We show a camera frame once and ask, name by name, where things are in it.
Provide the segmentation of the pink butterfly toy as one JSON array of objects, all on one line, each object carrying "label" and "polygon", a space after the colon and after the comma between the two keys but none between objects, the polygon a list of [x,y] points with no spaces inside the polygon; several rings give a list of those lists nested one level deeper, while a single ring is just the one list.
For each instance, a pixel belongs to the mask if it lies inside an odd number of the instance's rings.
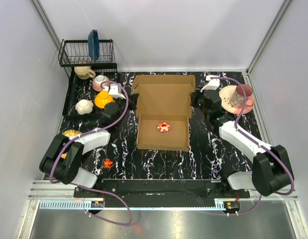
[{"label": "pink butterfly toy", "polygon": [[159,123],[157,125],[157,129],[160,131],[160,132],[165,132],[167,133],[170,129],[171,129],[171,126],[166,123],[166,122],[162,122],[162,123]]}]

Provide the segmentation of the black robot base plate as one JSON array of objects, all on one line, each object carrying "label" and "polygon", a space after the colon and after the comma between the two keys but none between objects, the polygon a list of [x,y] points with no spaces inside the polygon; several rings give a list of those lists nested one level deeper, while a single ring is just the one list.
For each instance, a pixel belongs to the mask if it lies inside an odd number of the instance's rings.
[{"label": "black robot base plate", "polygon": [[104,200],[105,209],[153,211],[224,211],[227,203],[250,199],[247,190],[226,189],[219,180],[102,179],[95,192],[75,188],[75,198]]}]

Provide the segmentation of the brown cardboard box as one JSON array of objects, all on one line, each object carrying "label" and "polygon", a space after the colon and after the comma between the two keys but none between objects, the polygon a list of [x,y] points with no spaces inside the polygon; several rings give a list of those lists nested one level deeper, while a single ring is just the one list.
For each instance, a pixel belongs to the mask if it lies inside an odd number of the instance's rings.
[{"label": "brown cardboard box", "polygon": [[[139,119],[136,145],[142,150],[188,151],[191,93],[196,90],[193,75],[138,75],[132,84],[137,95]],[[171,129],[157,129],[166,122]]]}]

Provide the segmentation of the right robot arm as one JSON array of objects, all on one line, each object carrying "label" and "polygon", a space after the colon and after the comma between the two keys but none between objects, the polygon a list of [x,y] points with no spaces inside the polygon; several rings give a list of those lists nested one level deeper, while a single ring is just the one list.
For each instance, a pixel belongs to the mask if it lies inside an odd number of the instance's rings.
[{"label": "right robot arm", "polygon": [[251,162],[250,171],[226,169],[220,191],[225,197],[232,197],[238,190],[257,191],[262,196],[273,193],[283,195],[284,187],[295,189],[294,175],[287,150],[282,145],[271,146],[244,130],[238,119],[225,113],[221,106],[218,90],[196,90],[191,93],[191,106],[198,108],[209,131],[231,143]]}]

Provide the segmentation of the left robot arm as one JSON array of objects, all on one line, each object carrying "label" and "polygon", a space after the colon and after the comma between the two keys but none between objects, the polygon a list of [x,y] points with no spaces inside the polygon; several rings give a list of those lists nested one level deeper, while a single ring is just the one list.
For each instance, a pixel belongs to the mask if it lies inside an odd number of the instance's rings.
[{"label": "left robot arm", "polygon": [[40,162],[39,170],[49,176],[51,183],[79,185],[89,196],[97,197],[102,192],[102,185],[97,182],[97,175],[81,167],[82,157],[110,142],[127,109],[126,100],[109,103],[101,114],[101,128],[72,137],[61,133],[56,135]]}]

